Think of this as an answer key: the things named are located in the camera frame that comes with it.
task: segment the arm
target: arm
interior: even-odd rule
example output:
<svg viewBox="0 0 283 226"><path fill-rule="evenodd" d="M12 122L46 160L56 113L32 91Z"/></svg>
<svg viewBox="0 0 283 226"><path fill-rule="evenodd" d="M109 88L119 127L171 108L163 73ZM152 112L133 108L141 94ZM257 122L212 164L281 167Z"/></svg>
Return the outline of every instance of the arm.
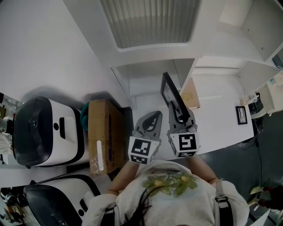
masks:
<svg viewBox="0 0 283 226"><path fill-rule="evenodd" d="M213 184L219 180L213 170L197 154L186 158L186 162L191 172L206 182Z"/></svg>
<svg viewBox="0 0 283 226"><path fill-rule="evenodd" d="M119 195L119 191L124 190L132 182L137 174L139 164L127 161L121 171L112 181L108 194Z"/></svg>

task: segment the white table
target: white table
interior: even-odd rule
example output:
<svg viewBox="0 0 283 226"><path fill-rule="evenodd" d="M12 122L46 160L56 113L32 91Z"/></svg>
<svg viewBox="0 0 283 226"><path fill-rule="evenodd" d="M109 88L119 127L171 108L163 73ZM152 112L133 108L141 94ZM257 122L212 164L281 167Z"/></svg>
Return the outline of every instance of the white table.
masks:
<svg viewBox="0 0 283 226"><path fill-rule="evenodd" d="M249 108L246 107L248 124L238 125L236 106L241 106L243 90L235 75L195 74L192 76L199 96L201 107L193 109L198 132L200 133L200 150L198 154L207 153L239 143L253 137L252 121ZM166 135L169 130L169 114L165 105L133 110L134 126L138 119L152 111L163 114L162 140L154 159L170 160L176 157Z"/></svg>

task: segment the white appliance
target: white appliance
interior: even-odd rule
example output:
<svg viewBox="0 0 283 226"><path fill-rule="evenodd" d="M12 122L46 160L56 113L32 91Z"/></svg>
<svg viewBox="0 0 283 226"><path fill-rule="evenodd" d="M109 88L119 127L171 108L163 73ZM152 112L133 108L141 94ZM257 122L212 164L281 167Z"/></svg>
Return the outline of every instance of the white appliance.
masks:
<svg viewBox="0 0 283 226"><path fill-rule="evenodd" d="M107 174L91 175L86 168L27 185L23 192L40 225L79 226L91 199L106 193L110 184Z"/></svg>
<svg viewBox="0 0 283 226"><path fill-rule="evenodd" d="M88 162L80 112L37 97L24 103L14 119L14 155L24 166L61 166Z"/></svg>
<svg viewBox="0 0 283 226"><path fill-rule="evenodd" d="M108 67L199 58L216 32L224 0L63 0Z"/></svg>

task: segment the white t-shirt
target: white t-shirt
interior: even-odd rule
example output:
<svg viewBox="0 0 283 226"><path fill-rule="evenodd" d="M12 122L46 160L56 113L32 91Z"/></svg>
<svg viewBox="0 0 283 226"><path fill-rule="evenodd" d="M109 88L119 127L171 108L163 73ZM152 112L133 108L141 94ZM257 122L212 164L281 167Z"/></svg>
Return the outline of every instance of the white t-shirt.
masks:
<svg viewBox="0 0 283 226"><path fill-rule="evenodd" d="M249 207L235 186L222 181L223 193L233 211L234 226L247 223ZM91 200L83 226L100 226L104 212L115 207L115 226L131 218L145 189L154 189L152 207L144 216L145 226L214 226L216 189L175 162L156 160L141 169L119 196L104 194Z"/></svg>

